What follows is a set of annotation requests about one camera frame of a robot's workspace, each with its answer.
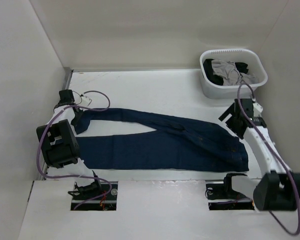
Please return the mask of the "dark blue denim trousers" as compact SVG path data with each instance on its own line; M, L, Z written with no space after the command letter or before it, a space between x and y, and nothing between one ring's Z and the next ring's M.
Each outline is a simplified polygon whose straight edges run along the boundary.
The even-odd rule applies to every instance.
M150 132L84 137L93 121L136 123ZM90 169L247 172L243 143L218 124L132 109L87 110L75 126L80 156Z

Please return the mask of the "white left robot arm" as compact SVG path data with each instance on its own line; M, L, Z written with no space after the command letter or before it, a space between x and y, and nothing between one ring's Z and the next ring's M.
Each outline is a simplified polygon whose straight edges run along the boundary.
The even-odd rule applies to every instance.
M80 186L75 184L72 196L88 196L98 199L102 195L100 179L81 159L80 147L73 127L83 111L76 104L73 91L59 91L59 102L54 108L51 120L36 129L39 140L36 165L39 173L49 180L86 180Z

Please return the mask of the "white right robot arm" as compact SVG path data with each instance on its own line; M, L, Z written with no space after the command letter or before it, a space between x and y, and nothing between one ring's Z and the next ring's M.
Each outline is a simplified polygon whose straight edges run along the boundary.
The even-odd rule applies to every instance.
M267 125L254 110L257 104L250 98L235 99L219 117L240 139L245 140L257 160L261 180L245 174L229 173L224 178L222 192L228 198L238 193L250 198L259 211L295 211L300 209L300 173L294 172L281 159Z

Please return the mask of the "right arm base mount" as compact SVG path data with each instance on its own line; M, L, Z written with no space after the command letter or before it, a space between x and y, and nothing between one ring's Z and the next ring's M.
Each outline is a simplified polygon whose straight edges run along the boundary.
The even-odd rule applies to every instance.
M254 211L254 202L242 193L227 188L223 181L206 181L205 197L211 211Z

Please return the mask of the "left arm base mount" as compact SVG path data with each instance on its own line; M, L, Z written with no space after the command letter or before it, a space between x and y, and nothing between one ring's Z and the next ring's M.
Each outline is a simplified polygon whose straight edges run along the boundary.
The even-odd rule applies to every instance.
M74 183L71 196L71 211L115 211L117 209L119 183L96 179L93 172L92 182Z

